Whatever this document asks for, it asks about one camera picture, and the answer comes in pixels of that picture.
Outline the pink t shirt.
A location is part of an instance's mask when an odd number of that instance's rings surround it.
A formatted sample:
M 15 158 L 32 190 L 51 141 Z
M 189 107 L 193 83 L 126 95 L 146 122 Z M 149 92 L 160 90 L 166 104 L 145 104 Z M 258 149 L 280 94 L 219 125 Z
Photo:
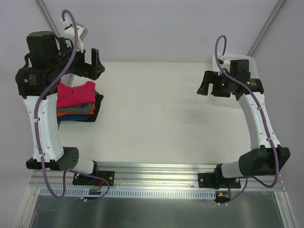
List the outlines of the pink t shirt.
M 57 86 L 57 108 L 71 107 L 95 102 L 95 83 L 87 81 L 80 86 Z

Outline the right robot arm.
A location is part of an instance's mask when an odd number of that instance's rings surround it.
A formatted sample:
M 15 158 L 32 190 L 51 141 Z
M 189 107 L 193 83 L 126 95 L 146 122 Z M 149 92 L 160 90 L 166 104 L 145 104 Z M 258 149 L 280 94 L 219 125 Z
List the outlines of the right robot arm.
M 200 184 L 218 190 L 236 180 L 253 178 L 267 188 L 274 187 L 290 150 L 281 145 L 273 131 L 262 82 L 251 78 L 249 60 L 232 60 L 229 69 L 222 68 L 219 72 L 205 71 L 197 94 L 208 95 L 210 85 L 210 93 L 215 97 L 235 96 L 246 119 L 251 150 L 237 161 L 217 164 L 212 173 L 200 174 Z

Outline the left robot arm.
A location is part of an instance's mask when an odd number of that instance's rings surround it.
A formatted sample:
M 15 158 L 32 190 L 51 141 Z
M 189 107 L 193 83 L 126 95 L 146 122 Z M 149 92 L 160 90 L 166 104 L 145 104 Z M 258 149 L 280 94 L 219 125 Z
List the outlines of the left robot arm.
M 85 62 L 83 33 L 76 31 L 58 37 L 51 31 L 27 36 L 29 53 L 25 65 L 16 74 L 19 94 L 28 110 L 34 141 L 31 170 L 70 171 L 75 185 L 112 186 L 113 171 L 101 171 L 93 160 L 81 159 L 76 147 L 63 147 L 58 134 L 56 107 L 57 86 L 69 73 L 96 80 L 104 71 L 99 52 L 91 50 L 91 64 Z

